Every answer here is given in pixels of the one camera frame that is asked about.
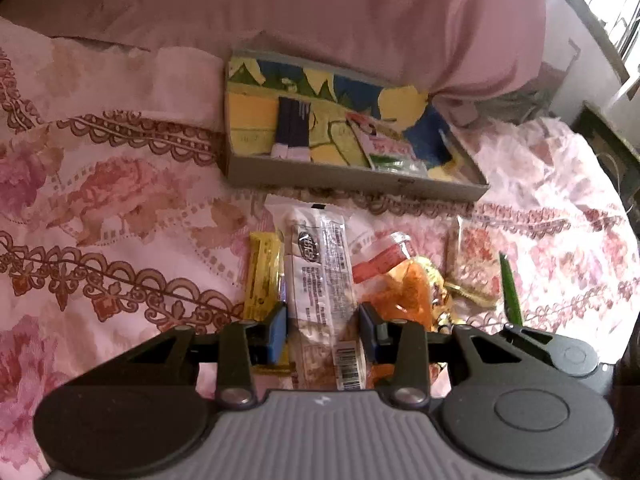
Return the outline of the clear biscuit pack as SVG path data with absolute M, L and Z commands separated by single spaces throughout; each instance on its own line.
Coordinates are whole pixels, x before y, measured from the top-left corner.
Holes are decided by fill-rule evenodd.
M 363 389 L 366 364 L 343 211 L 275 195 L 266 208 L 283 242 L 294 387 Z

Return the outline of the pink curtain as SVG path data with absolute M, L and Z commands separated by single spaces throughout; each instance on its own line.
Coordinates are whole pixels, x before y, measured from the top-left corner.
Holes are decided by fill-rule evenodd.
M 48 36 L 147 49 L 312 58 L 434 96 L 484 100 L 533 79 L 548 0 L 2 0 Z

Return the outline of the red white snack packet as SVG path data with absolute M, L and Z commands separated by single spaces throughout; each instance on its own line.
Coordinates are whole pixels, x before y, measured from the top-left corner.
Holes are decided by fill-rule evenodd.
M 420 178 L 427 176 L 425 162 L 418 159 L 401 132 L 386 122 L 357 113 L 347 113 L 346 122 L 373 170 Z

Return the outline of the clear floral cracker pack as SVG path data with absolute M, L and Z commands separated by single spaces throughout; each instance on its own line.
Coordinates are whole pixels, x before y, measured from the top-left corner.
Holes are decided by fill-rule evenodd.
M 499 249 L 493 229 L 457 216 L 447 238 L 445 278 L 454 291 L 485 310 L 502 303 Z

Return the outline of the dark bedside furniture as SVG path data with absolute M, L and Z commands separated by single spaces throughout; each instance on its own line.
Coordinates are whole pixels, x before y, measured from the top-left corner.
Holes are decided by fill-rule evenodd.
M 582 102 L 572 129 L 586 139 L 596 154 L 620 196 L 634 235 L 639 237 L 639 152 L 588 101 Z

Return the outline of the yellow snack bar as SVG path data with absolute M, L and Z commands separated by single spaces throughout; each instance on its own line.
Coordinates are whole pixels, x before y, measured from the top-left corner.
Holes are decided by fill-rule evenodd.
M 276 233 L 250 233 L 243 322 L 252 364 L 259 374 L 291 373 L 283 243 Z

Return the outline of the grey green cloth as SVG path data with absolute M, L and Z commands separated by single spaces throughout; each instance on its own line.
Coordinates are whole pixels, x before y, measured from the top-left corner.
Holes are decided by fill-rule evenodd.
M 521 125 L 541 117 L 554 117 L 551 104 L 567 76 L 543 62 L 536 78 L 518 90 L 485 101 L 462 101 L 436 96 L 434 107 L 450 125 L 472 127 L 488 119 Z

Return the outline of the orange snack bag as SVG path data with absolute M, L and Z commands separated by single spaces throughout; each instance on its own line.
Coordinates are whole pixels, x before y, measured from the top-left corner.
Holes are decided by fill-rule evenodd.
M 371 363 L 372 385 L 393 374 L 405 323 L 437 330 L 447 293 L 439 270 L 418 253 L 407 233 L 363 235 L 352 244 L 350 256 L 360 339 Z

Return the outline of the dark purple stick packet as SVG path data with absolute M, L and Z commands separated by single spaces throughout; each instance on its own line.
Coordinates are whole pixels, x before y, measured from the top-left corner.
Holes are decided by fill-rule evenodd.
M 310 161 L 308 102 L 280 96 L 276 136 L 270 156 L 277 159 Z

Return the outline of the floral pink bedsheet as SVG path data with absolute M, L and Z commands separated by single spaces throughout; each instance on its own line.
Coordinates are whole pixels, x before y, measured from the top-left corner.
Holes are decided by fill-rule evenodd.
M 1 474 L 39 479 L 43 396 L 162 330 L 242 311 L 265 196 L 224 177 L 224 63 L 191 48 L 101 48 L 1 24 Z M 477 203 L 298 190 L 356 235 L 409 234 L 443 264 L 511 263 L 526 322 L 618 361 L 639 314 L 637 240 L 582 136 L 556 119 L 462 133 L 490 182 Z

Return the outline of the green wrapper packet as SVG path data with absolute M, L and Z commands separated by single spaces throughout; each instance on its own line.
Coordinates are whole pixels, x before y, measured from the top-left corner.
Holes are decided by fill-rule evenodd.
M 506 319 L 511 324 L 523 325 L 523 315 L 513 272 L 509 259 L 503 252 L 500 252 L 499 254 L 499 262 L 503 292 L 503 307 L 504 312 L 506 312 Z

